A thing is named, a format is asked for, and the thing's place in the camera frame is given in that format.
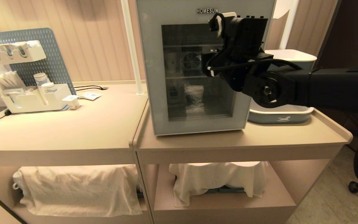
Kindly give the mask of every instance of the cabinet top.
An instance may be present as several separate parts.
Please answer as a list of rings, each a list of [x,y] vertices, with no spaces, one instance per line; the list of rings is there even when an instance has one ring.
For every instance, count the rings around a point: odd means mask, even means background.
[[[237,131],[155,136],[151,116],[144,113],[143,129],[135,135],[135,150],[241,149],[344,145],[352,134],[318,110],[303,124],[255,124]]]
[[[76,110],[3,117],[0,151],[129,149],[148,96],[137,96],[134,84],[105,86]]]

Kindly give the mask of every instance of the robotic arm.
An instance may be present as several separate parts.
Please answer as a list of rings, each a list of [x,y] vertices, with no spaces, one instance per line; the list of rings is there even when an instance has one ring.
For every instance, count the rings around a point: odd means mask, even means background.
[[[358,68],[303,70],[273,59],[260,47],[267,21],[216,13],[209,26],[223,38],[223,47],[201,56],[203,73],[220,76],[266,108],[291,104],[358,112]],[[278,68],[268,71],[271,64]]]

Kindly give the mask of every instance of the white pole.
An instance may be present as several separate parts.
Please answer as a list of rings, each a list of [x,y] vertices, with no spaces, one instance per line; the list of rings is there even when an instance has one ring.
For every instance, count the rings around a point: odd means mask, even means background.
[[[281,37],[279,49],[287,48],[288,38],[290,37],[290,34],[291,34],[291,29],[292,29],[292,25],[294,23],[296,11],[298,8],[298,3],[299,3],[299,0],[294,0],[292,2],[290,11],[288,13],[287,22],[285,23],[284,31],[283,31],[283,34]]]
[[[140,81],[138,56],[136,54],[135,38],[133,36],[131,15],[129,13],[128,0],[121,0],[121,6],[122,6],[122,12],[124,14],[126,35],[128,37],[128,43],[129,43],[129,52],[131,53],[133,73],[135,75],[136,90],[137,90],[136,95],[140,96],[140,95],[143,95],[144,92],[142,89],[142,83]]]

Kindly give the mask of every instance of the white organizer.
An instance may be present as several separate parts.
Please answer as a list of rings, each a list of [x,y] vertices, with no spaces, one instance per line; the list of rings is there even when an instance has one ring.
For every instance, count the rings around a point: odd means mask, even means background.
[[[44,104],[44,100],[40,95],[36,86],[29,86],[34,88],[32,94],[21,95],[15,97],[15,102],[9,96],[2,96],[2,100],[13,114],[41,112],[51,110],[61,110],[67,106],[67,102],[62,101],[68,95],[71,95],[67,84],[55,84],[57,91],[53,93],[45,93],[44,96],[48,104]]]
[[[8,56],[5,51],[0,51],[0,65],[9,65],[16,63],[25,63],[32,61],[39,61],[47,58],[44,49],[41,47],[32,47],[26,49],[27,57],[22,57],[19,50],[12,50],[12,56]]]

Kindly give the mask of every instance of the chair caster wheel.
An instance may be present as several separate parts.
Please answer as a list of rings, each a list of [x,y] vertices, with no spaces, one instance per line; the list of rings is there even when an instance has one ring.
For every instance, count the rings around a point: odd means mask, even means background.
[[[351,193],[356,194],[358,192],[358,184],[354,181],[349,183],[349,190]]]

